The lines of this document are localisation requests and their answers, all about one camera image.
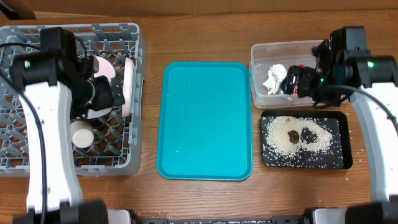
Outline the small white cup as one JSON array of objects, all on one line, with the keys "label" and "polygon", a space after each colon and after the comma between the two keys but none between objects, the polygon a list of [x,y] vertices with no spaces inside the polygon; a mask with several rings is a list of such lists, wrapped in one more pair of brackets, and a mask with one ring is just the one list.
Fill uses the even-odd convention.
[{"label": "small white cup", "polygon": [[72,143],[79,148],[90,147],[94,141],[93,127],[90,123],[82,120],[74,121],[70,125]]}]

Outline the red snack wrapper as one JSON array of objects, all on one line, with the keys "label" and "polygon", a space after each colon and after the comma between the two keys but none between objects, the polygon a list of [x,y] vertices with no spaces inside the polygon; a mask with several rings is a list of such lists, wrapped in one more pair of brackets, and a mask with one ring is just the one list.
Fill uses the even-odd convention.
[{"label": "red snack wrapper", "polygon": [[304,69],[303,64],[290,66],[286,77],[280,84],[280,88],[286,95],[294,95],[297,94],[299,88],[299,77]]}]

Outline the brown food scrap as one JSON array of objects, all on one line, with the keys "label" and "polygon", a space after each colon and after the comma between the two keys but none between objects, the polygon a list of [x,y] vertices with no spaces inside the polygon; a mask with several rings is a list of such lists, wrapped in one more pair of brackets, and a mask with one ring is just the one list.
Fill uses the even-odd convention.
[{"label": "brown food scrap", "polygon": [[290,141],[292,144],[298,144],[298,143],[299,143],[299,141],[300,141],[300,135],[299,135],[299,133],[298,133],[297,131],[291,130],[291,131],[289,131],[287,134],[288,134],[288,136],[289,136],[289,141]]}]

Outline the large pink plate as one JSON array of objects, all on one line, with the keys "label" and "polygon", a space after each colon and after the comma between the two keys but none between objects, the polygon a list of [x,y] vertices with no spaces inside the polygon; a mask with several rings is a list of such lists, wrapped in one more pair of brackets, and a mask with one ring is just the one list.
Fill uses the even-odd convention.
[{"label": "large pink plate", "polygon": [[122,105],[121,115],[123,118],[130,115],[131,112],[131,101],[132,101],[132,83],[134,77],[134,62],[126,58],[124,65],[124,76],[123,76],[123,97],[125,103]]}]

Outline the white tissue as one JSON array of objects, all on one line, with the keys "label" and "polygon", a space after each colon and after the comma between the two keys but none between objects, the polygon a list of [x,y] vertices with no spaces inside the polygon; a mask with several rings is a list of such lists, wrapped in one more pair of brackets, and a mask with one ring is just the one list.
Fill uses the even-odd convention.
[{"label": "white tissue", "polygon": [[287,76],[287,70],[282,64],[275,64],[269,67],[267,80],[262,84],[267,89],[268,95],[279,93],[280,84]]}]

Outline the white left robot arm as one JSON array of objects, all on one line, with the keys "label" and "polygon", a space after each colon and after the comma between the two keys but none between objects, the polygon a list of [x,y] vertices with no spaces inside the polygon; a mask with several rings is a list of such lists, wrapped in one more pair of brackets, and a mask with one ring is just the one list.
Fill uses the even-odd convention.
[{"label": "white left robot arm", "polygon": [[91,63],[59,50],[16,56],[11,86],[27,125],[30,177],[27,213],[14,223],[132,223],[127,210],[102,200],[84,202],[73,163],[70,115],[73,88],[79,100],[95,95]]}]

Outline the small pink plate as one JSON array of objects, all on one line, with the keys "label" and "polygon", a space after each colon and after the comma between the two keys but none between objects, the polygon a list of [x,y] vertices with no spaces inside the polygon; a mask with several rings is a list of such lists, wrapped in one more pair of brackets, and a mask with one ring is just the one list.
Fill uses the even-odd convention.
[{"label": "small pink plate", "polygon": [[100,56],[96,56],[96,60],[98,61],[98,71],[94,73],[94,77],[106,77],[108,79],[109,85],[111,86],[112,79],[116,77],[116,71],[113,67],[113,64]]}]

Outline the grey bowl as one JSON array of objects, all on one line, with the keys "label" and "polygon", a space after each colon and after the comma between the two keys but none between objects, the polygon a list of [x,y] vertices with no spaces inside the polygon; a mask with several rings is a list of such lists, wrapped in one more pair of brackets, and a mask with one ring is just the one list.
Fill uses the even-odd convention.
[{"label": "grey bowl", "polygon": [[98,117],[108,114],[111,111],[112,111],[112,108],[106,108],[106,109],[102,109],[102,110],[98,110],[98,111],[89,109],[85,118],[86,119],[98,118]]}]

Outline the white rice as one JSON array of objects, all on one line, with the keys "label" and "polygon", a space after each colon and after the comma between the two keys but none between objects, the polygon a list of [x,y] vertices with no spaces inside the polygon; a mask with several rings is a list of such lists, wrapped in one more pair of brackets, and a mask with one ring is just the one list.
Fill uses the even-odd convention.
[{"label": "white rice", "polygon": [[[262,157],[271,167],[341,169],[344,166],[339,122],[335,118],[266,116],[262,118]],[[288,132],[300,135],[298,144]]]}]

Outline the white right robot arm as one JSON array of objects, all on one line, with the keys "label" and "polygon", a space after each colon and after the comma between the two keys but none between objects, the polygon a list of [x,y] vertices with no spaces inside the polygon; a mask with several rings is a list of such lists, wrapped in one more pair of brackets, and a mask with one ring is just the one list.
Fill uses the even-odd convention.
[{"label": "white right robot arm", "polygon": [[303,223],[397,223],[397,62],[373,56],[365,39],[331,38],[312,48],[317,66],[289,68],[282,89],[315,103],[347,96],[359,119],[371,171],[372,202],[309,208]]}]

